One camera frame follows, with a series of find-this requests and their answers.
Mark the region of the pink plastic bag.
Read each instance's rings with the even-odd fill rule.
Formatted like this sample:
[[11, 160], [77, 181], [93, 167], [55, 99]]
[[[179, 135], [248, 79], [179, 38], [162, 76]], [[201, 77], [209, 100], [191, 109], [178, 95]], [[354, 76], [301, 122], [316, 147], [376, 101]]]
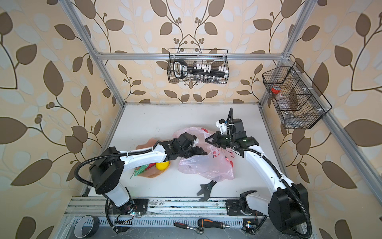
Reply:
[[197, 137], [197, 146], [207, 152], [207, 155], [196, 155], [180, 159], [178, 170], [184, 174], [198, 174], [216, 182], [233, 180], [233, 159], [235, 155], [205, 142], [205, 139], [211, 136], [213, 132], [202, 127], [193, 126], [176, 131], [173, 137], [177, 138], [186, 132]]

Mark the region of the yellow lemon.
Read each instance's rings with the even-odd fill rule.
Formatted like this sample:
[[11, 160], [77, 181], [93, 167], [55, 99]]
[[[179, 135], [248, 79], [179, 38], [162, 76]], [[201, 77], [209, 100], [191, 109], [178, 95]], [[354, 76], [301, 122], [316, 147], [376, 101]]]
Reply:
[[166, 170], [169, 166], [170, 166], [170, 162], [169, 161], [161, 162], [161, 163], [156, 163], [156, 169], [158, 169], [160, 171]]

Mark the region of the peach fruit plate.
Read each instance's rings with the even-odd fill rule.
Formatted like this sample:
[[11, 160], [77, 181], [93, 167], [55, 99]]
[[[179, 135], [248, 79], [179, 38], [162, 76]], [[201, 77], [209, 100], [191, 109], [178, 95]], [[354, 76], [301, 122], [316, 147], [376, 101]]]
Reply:
[[[152, 147], [157, 141], [158, 141], [157, 138], [151, 138], [145, 144], [138, 145], [136, 147], [136, 149], [144, 149], [144, 148]], [[143, 172], [142, 174], [140, 174], [138, 176], [139, 177], [145, 177], [145, 178], [155, 178], [155, 177], [159, 176], [160, 174], [162, 174], [163, 172], [165, 172], [166, 170], [160, 171], [160, 170], [156, 169], [156, 165], [155, 165], [155, 166], [151, 167], [150, 169], [148, 169], [147, 171]]]

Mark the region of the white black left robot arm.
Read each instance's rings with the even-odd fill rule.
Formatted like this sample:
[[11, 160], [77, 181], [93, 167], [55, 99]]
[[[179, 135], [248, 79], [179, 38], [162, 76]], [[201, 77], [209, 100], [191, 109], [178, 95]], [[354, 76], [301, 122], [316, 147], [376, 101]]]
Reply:
[[186, 132], [177, 138], [157, 141], [152, 147], [140, 150], [118, 151], [114, 146], [109, 147], [102, 155], [79, 163], [74, 169], [74, 177], [106, 198], [105, 215], [109, 225], [117, 233], [118, 229], [108, 215], [109, 206], [112, 206], [118, 215], [129, 215], [137, 210], [127, 187], [120, 182], [123, 173], [152, 163], [169, 162], [179, 157], [208, 155], [197, 143], [197, 137]]

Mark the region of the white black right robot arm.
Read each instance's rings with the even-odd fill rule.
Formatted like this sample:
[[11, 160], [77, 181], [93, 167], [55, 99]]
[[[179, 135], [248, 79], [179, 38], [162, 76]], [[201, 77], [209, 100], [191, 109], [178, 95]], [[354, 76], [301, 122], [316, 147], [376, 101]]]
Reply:
[[263, 199], [256, 196], [255, 191], [243, 193], [244, 209], [261, 212], [280, 232], [291, 231], [300, 239], [311, 238], [313, 228], [307, 189], [278, 170], [258, 141], [247, 136], [242, 120], [233, 117], [232, 109], [227, 118], [220, 119], [216, 125], [219, 130], [205, 141], [217, 148], [229, 148], [249, 162], [271, 194], [270, 199]]

